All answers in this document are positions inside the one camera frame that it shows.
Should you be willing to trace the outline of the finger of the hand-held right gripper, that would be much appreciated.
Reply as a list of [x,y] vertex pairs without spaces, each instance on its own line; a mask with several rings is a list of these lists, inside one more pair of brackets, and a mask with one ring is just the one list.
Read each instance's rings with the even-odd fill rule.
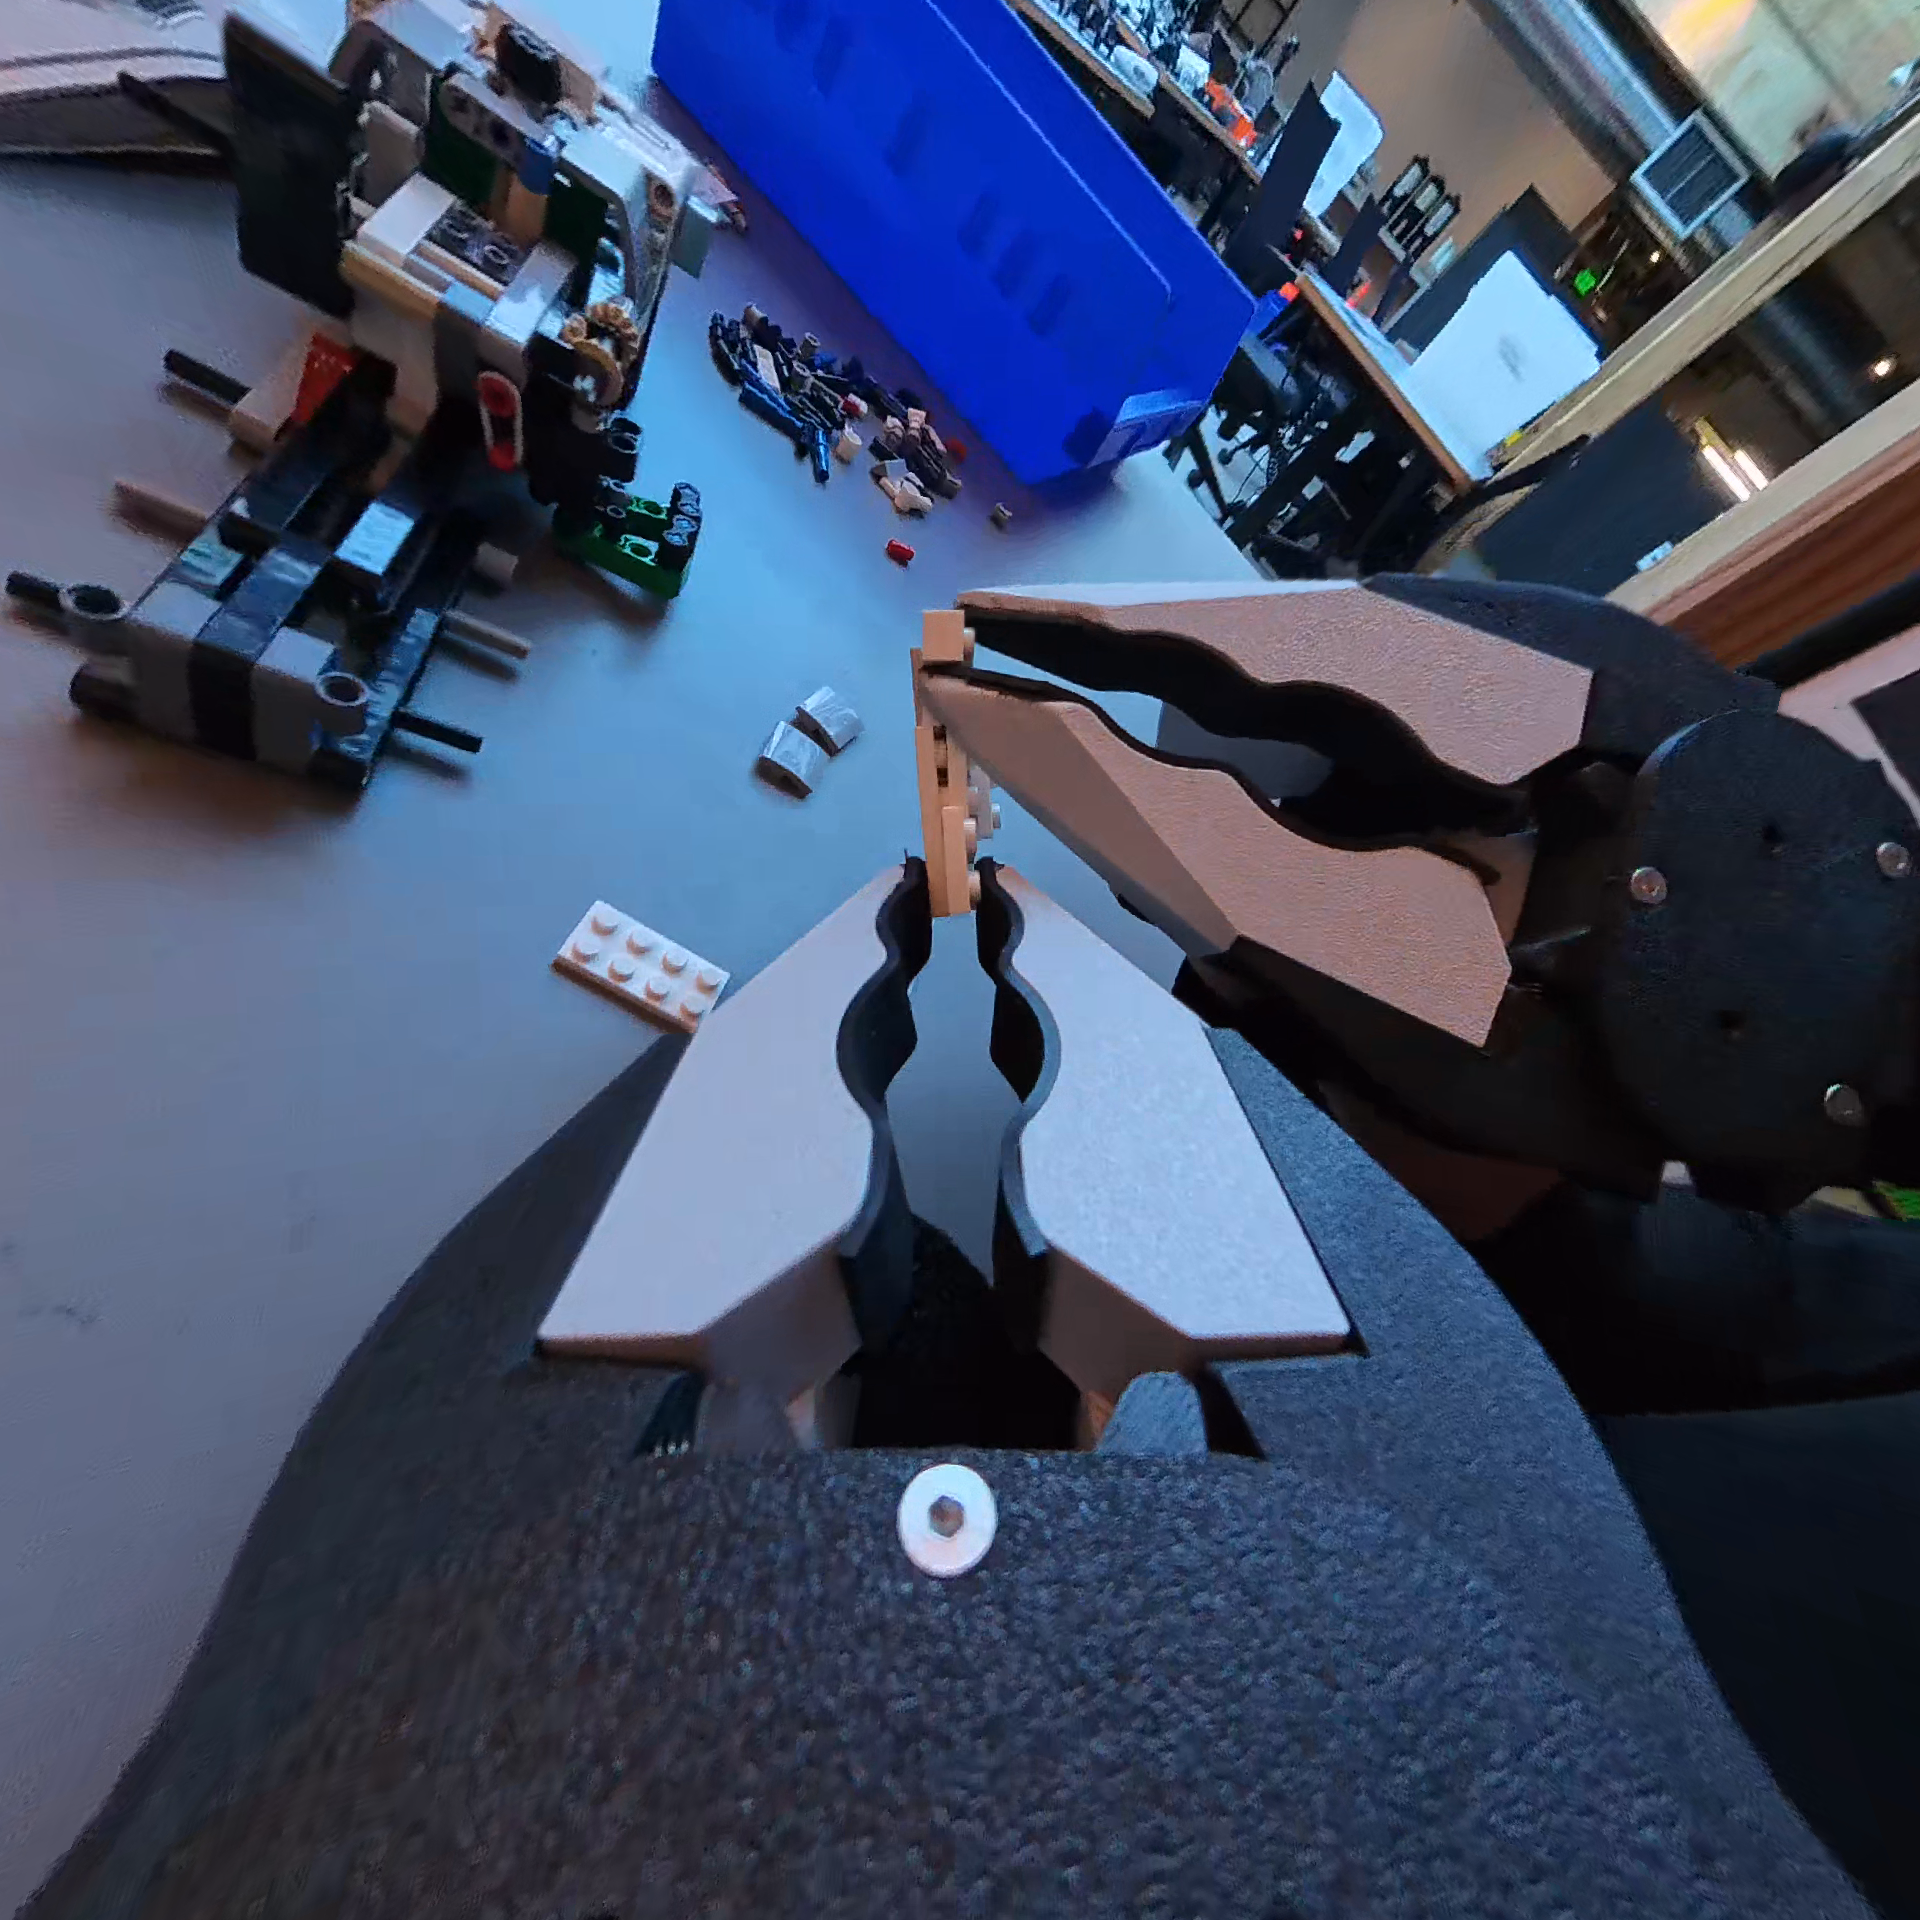
[[969,590],[976,642],[1229,737],[1508,786],[1586,733],[1592,672],[1369,585]]
[[950,745],[1190,958],[1253,944],[1472,1047],[1511,977],[1476,873],[1423,847],[1332,847],[1234,770],[1150,752],[1026,678],[922,670]]

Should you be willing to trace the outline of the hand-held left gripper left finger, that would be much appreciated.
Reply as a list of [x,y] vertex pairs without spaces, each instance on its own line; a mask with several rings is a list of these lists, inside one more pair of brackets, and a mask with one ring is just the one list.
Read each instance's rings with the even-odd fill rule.
[[914,1052],[920,866],[897,862],[686,1044],[536,1333],[695,1373],[734,1434],[853,1440],[914,1287],[886,1092]]

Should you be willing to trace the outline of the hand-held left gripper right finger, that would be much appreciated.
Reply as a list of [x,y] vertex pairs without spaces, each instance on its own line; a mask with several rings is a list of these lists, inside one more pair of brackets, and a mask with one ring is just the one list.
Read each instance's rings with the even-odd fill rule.
[[1014,1097],[996,1159],[994,1297],[1101,1432],[1144,1375],[1319,1359],[1352,1321],[1210,1025],[1013,866],[976,874],[989,1054]]

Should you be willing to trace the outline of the white blue lego assembly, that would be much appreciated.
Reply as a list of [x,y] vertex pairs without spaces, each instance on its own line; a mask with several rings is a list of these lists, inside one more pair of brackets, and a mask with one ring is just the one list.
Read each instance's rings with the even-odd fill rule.
[[966,750],[926,709],[919,647],[909,660],[927,909],[932,919],[953,919],[978,903],[976,854],[996,834],[1001,810],[989,775],[973,768]]

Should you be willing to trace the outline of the short white lego plate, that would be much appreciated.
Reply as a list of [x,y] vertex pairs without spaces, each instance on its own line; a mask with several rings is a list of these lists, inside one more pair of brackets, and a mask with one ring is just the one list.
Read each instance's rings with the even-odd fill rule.
[[551,967],[575,984],[680,1032],[697,1030],[729,984],[729,972],[607,900],[594,900]]

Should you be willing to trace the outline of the pile of small lego pins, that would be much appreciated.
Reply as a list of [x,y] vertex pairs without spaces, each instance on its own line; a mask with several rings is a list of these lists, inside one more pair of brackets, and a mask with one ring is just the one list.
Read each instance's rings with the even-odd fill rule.
[[775,429],[816,484],[864,460],[897,517],[960,496],[961,442],[941,432],[920,394],[886,386],[861,359],[783,329],[759,304],[710,313],[706,341],[738,406]]

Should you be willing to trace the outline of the green black lego subassembly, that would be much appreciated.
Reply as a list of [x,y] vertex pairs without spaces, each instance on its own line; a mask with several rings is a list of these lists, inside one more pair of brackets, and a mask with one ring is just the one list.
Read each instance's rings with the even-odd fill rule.
[[634,489],[640,426],[607,416],[568,453],[551,510],[558,551],[653,599],[673,601],[703,533],[703,493],[678,480],[662,496]]

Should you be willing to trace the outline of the partly built lego truck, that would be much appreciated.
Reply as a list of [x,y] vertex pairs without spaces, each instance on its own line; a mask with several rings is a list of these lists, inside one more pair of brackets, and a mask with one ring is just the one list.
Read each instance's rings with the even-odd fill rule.
[[640,426],[664,285],[703,250],[703,166],[528,5],[345,5],[324,52],[224,5],[221,50],[228,129],[204,157],[239,264],[304,329],[256,377],[165,353],[249,465],[212,508],[114,487],[177,538],[145,585],[13,568],[4,596],[80,648],[88,721],[358,793],[397,736],[481,750],[415,689],[442,639],[526,658],[461,599],[512,580],[518,510],[553,536],[582,437]]

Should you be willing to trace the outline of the white cardboard box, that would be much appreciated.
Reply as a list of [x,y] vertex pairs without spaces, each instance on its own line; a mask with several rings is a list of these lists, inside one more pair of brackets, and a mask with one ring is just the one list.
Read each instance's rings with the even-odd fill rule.
[[1528,263],[1504,250],[1405,373],[1423,421],[1465,464],[1588,382],[1599,351]]

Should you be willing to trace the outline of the blue storage bin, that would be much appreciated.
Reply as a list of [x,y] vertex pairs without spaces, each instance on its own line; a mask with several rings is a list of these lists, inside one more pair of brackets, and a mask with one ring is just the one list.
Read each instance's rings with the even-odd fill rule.
[[1254,311],[999,1],[668,1],[653,70],[1014,480],[1177,439]]

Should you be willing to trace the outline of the wooden post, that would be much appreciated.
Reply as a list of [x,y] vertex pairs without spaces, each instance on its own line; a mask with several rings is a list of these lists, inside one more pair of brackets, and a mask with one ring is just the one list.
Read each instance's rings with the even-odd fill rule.
[[1748,664],[1918,567],[1918,446],[1882,448],[1860,469],[1785,503],[1786,480],[1682,541],[1614,590],[1720,664]]

